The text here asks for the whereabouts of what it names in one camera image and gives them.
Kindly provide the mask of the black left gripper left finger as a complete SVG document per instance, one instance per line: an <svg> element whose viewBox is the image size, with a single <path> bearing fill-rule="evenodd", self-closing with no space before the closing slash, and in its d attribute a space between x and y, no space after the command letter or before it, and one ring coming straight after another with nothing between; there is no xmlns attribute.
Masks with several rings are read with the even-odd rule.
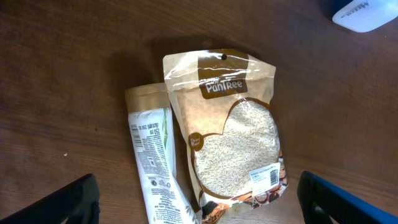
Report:
<svg viewBox="0 0 398 224"><path fill-rule="evenodd" d="M86 174L52 194L1 220L2 224L98 224L100 191L93 174Z"/></svg>

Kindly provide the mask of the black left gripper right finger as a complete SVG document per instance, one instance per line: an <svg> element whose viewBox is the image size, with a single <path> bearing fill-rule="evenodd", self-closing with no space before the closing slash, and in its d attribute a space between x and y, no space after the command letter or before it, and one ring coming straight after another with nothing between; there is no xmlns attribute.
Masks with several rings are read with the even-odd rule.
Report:
<svg viewBox="0 0 398 224"><path fill-rule="evenodd" d="M317 223L397 223L397 217L349 192L304 171L297 197L306 224Z"/></svg>

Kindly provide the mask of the white tube with brown cap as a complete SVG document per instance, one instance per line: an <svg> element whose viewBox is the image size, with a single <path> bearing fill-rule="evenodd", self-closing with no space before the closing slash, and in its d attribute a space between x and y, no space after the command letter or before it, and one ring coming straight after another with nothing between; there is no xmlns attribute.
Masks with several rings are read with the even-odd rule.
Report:
<svg viewBox="0 0 398 224"><path fill-rule="evenodd" d="M194 224L177 182L172 109L165 83L125 91L129 130L149 223Z"/></svg>

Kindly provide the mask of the beige brown snack bag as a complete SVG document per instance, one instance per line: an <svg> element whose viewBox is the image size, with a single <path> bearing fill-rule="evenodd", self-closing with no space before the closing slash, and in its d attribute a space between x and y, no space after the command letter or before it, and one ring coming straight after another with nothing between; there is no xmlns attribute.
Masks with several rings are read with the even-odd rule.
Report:
<svg viewBox="0 0 398 224"><path fill-rule="evenodd" d="M218 223L279 198L289 181L270 106L275 66L213 49L166 55L163 68L201 222Z"/></svg>

